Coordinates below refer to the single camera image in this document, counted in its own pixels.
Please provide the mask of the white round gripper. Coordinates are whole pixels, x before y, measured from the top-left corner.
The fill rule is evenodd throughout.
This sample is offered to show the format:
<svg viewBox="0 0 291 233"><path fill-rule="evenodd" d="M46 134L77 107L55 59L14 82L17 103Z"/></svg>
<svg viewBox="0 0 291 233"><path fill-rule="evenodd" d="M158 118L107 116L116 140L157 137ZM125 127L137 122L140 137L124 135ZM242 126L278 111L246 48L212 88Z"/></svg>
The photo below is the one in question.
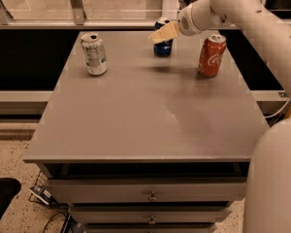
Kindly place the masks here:
<svg viewBox="0 0 291 233"><path fill-rule="evenodd" d="M200 34L217 23L217 16L210 7L209 0L198 0L178 13L178 23L154 24L154 31L147 37L151 44L159 44L175 39L179 31L185 36Z"/></svg>

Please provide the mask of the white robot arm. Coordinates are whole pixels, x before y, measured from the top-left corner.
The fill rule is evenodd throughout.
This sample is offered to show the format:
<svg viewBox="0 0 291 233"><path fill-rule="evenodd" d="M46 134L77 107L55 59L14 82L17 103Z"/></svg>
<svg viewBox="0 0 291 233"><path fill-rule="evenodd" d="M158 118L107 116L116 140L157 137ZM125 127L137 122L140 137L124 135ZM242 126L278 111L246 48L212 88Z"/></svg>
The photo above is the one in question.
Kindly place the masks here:
<svg viewBox="0 0 291 233"><path fill-rule="evenodd" d="M149 36L157 44L233 24L260 61L241 61L256 90L283 90L291 99L291 25L265 8L266 0L197 0ZM291 233L291 117L269 128L253 151L246 182L243 233Z"/></svg>

